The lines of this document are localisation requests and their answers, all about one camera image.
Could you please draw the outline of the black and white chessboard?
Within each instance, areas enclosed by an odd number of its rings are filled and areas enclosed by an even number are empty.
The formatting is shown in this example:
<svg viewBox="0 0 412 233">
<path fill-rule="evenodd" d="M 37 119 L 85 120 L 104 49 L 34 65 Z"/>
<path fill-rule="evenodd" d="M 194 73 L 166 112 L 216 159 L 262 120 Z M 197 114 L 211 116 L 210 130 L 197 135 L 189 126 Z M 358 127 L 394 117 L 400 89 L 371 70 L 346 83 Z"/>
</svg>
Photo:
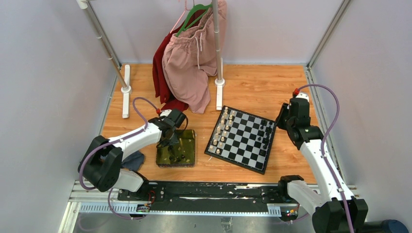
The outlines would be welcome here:
<svg viewBox="0 0 412 233">
<path fill-rule="evenodd" d="M 228 114 L 224 115 L 224 108 L 228 107 Z M 229 125 L 229 130 L 225 130 L 225 126 L 228 125 L 229 114 L 233 111 L 232 125 Z M 221 118 L 225 118 L 225 124 L 221 124 Z M 259 131 L 261 121 L 266 121 L 266 126 L 263 131 Z M 267 150 L 262 149 L 263 138 L 267 135 L 266 128 L 269 127 L 269 121 L 273 121 L 274 125 L 271 127 L 271 138 L 269 141 L 269 147 Z M 222 128 L 222 134 L 217 135 L 217 127 Z M 257 116 L 242 110 L 238 110 L 229 106 L 224 106 L 218 117 L 217 123 L 212 131 L 211 137 L 207 142 L 204 153 L 206 155 L 218 158 L 228 163 L 240 166 L 242 168 L 251 170 L 259 174 L 265 174 L 272 144 L 275 137 L 276 122 L 271 119 L 267 119 L 261 116 Z M 225 141 L 221 142 L 221 137 L 225 137 Z M 213 145 L 213 140 L 218 140 L 218 144 Z M 216 149 L 221 150 L 221 154 L 216 154 L 209 151 L 209 147 L 214 146 Z"/>
</svg>

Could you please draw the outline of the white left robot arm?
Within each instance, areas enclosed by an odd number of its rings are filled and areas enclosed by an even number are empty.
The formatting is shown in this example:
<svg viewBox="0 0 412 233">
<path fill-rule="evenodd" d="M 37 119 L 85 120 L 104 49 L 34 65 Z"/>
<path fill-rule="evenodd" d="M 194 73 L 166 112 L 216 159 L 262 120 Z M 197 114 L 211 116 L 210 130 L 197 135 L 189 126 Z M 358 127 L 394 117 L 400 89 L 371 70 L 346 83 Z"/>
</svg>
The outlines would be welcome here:
<svg viewBox="0 0 412 233">
<path fill-rule="evenodd" d="M 111 138 L 95 137 L 78 167 L 79 179 L 86 179 L 92 185 L 85 190 L 98 189 L 106 192 L 112 188 L 130 191 L 136 200 L 148 197 L 149 188 L 138 172 L 125 168 L 122 162 L 138 150 L 157 144 L 173 146 L 178 143 L 179 128 L 188 123 L 187 116 L 177 110 L 159 112 L 157 117 L 144 120 L 144 124 L 128 133 Z"/>
</svg>

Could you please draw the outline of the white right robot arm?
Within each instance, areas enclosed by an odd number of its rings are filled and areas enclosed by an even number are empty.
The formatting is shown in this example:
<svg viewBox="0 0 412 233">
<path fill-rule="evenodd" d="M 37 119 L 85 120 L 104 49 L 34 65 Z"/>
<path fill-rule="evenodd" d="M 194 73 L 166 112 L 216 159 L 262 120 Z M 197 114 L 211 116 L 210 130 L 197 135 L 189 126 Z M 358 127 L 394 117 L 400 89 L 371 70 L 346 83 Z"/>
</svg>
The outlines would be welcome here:
<svg viewBox="0 0 412 233">
<path fill-rule="evenodd" d="M 284 103 L 276 125 L 287 132 L 306 158 L 320 190 L 316 193 L 299 175 L 287 175 L 278 182 L 278 198 L 286 203 L 297 201 L 311 216 L 317 233 L 360 231 L 368 206 L 365 200 L 355 197 L 333 166 L 321 130 L 310 123 L 309 100 L 293 97 Z"/>
</svg>

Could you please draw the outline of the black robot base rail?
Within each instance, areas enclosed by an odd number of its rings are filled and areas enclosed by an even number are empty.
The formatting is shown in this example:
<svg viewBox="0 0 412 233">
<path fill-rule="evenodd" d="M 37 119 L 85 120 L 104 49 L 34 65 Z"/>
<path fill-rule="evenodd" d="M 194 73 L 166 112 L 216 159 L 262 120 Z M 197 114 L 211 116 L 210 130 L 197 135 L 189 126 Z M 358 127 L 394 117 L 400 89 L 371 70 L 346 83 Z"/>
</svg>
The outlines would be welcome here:
<svg viewBox="0 0 412 233">
<path fill-rule="evenodd" d="M 154 181 L 132 193 L 84 190 L 79 182 L 70 202 L 81 203 L 80 213 L 117 213 L 125 216 L 256 216 L 289 221 L 306 214 L 303 205 L 282 197 L 275 183 L 210 183 Z"/>
</svg>

